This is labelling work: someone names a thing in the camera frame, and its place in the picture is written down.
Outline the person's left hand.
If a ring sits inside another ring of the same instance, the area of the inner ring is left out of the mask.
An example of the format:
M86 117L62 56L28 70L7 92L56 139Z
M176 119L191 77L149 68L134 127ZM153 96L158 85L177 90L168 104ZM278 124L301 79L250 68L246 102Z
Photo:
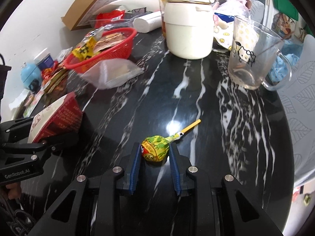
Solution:
M6 196L8 199L20 199L21 197L21 183L16 182L12 184L8 184L6 187Z

